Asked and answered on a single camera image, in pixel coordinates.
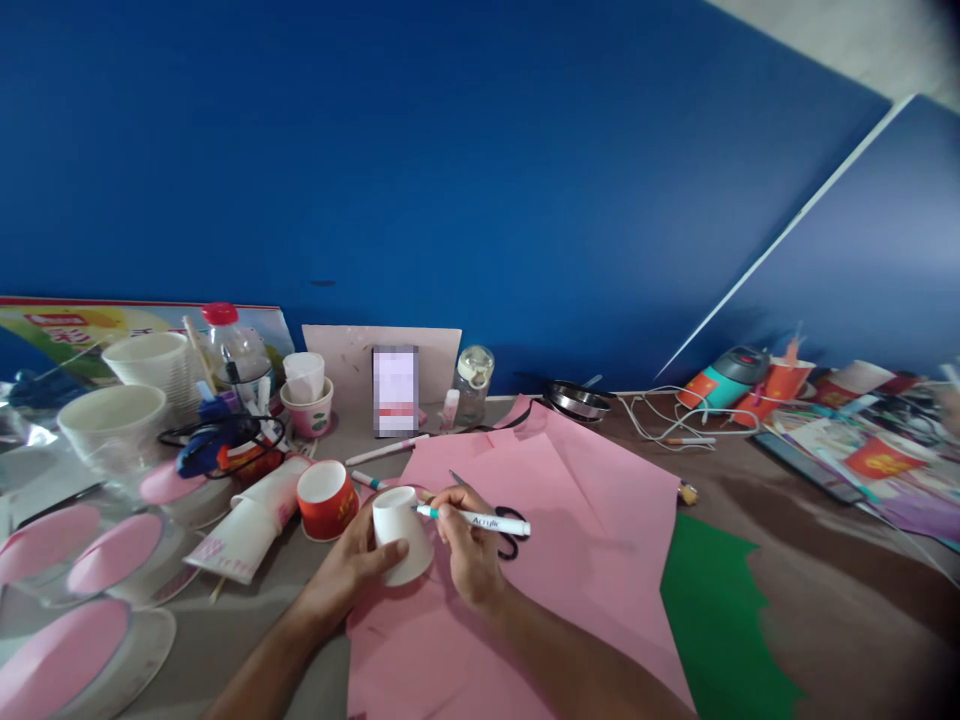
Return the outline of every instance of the left hand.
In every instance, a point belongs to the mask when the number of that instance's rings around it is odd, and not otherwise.
[[[376,547],[373,504],[366,502],[300,593],[293,609],[317,626],[319,632],[329,632],[347,616],[367,588],[407,556],[409,549],[406,540]]]

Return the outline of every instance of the white cable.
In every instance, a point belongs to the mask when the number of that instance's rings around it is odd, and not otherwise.
[[[909,542],[909,543],[910,543],[911,545],[913,545],[917,550],[919,550],[919,551],[923,554],[923,556],[924,556],[927,560],[930,561],[930,563],[933,565],[933,567],[936,568],[937,570],[939,570],[940,573],[941,573],[947,580],[950,581],[950,584],[951,584],[951,585],[953,585],[957,590],[960,590],[960,584],[957,584],[957,581],[953,579],[953,576],[950,575],[950,573],[948,573],[946,570],[944,570],[943,567],[941,567],[940,563],[938,563],[936,560],[934,560],[933,557],[930,555],[930,553],[928,553],[926,550],[923,549],[923,546],[920,545],[920,543],[918,543],[916,540],[914,540],[912,537],[910,537],[907,533],[905,533],[903,530],[901,530],[900,528],[898,528],[898,527],[897,527],[896,525],[894,525],[892,522],[890,522],[889,520],[887,520],[885,517],[883,517],[883,515],[881,515],[880,513],[878,513],[876,510],[874,510],[872,507],[870,507],[869,505],[867,505],[865,502],[854,503],[854,507],[860,508],[860,509],[863,510],[865,513],[867,513],[867,515],[872,515],[873,517],[878,518],[878,519],[881,520],[882,522],[885,522],[887,525],[889,525],[890,527],[892,527],[892,528],[893,528],[894,530],[896,530],[898,533],[900,533],[901,535],[903,535],[903,537],[905,537],[905,538],[907,539],[907,542]]]
[[[636,395],[633,396],[633,399],[630,401],[629,405],[627,405],[627,401],[624,400],[622,396],[617,396],[617,397],[620,400],[620,402],[623,403],[623,407],[627,411],[627,415],[630,416],[630,420],[633,422],[633,426],[636,428],[637,433],[640,435],[640,437],[642,437],[644,440],[655,442],[657,445],[659,445],[662,448],[666,448],[670,452],[681,452],[683,450],[693,450],[695,448],[705,448],[707,450],[716,451],[716,447],[714,447],[713,445],[667,445],[663,443],[662,440],[664,440],[664,438],[666,438],[670,433],[672,433],[677,428],[683,428],[687,432],[692,433],[694,437],[698,437],[698,438],[702,438],[705,435],[711,435],[711,436],[712,435],[748,435],[749,436],[749,435],[755,435],[757,433],[758,428],[760,426],[760,421],[757,418],[757,416],[754,415],[749,410],[700,408],[698,410],[688,410],[683,417],[680,417],[679,408],[685,407],[685,406],[678,402],[678,403],[675,403],[673,406],[674,419],[670,419],[669,417],[661,413],[659,410],[657,410],[653,406],[653,404],[650,402],[650,400],[647,398],[648,395],[676,395],[678,392],[683,390],[685,390],[685,388],[680,388],[680,387],[677,387],[676,385],[663,385],[661,387],[654,388],[653,390],[647,390],[646,392],[637,393]],[[700,398],[701,401],[706,402],[706,399],[702,395],[699,395],[698,393],[695,393],[692,390],[687,390],[687,392]],[[633,405],[634,403],[637,402],[638,399],[643,400],[647,404],[647,407],[650,408],[650,410],[657,417],[673,424],[669,428],[667,428],[663,433],[661,433],[660,435],[657,435],[656,437],[648,433],[646,430],[643,429],[643,427],[637,421],[637,416],[634,415],[633,413]],[[687,418],[690,417],[691,415],[693,416],[702,415],[703,421],[706,422],[706,417],[708,414],[736,415],[738,413],[743,415],[749,415],[750,417],[752,417],[755,423],[754,428],[751,430],[714,430],[709,433],[704,433],[702,429],[697,430],[686,424]]]

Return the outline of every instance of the clear plastic container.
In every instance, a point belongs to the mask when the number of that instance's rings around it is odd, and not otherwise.
[[[453,389],[460,391],[457,425],[477,425],[483,420],[484,402],[490,390],[493,366],[493,353],[483,345],[471,345],[460,353],[457,372],[453,378]]]
[[[256,383],[270,374],[272,392],[276,392],[273,366],[263,340],[252,328],[239,325],[237,309],[230,303],[204,305],[203,317],[210,324],[210,366],[223,389],[232,387],[234,378],[227,373],[226,357],[237,366],[240,394],[256,401]]]

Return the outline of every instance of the poster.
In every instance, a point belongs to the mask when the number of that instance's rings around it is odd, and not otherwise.
[[[23,338],[85,385],[113,385],[116,377],[101,359],[104,348],[127,337],[153,332],[185,333],[193,320],[201,340],[209,329],[204,303],[117,302],[0,296],[0,327]],[[293,339],[279,307],[237,305],[240,325],[259,333],[277,377]]]

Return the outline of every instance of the red bottle cap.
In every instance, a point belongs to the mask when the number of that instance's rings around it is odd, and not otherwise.
[[[237,309],[231,303],[208,303],[200,308],[203,319],[214,327],[233,325],[240,319]]]

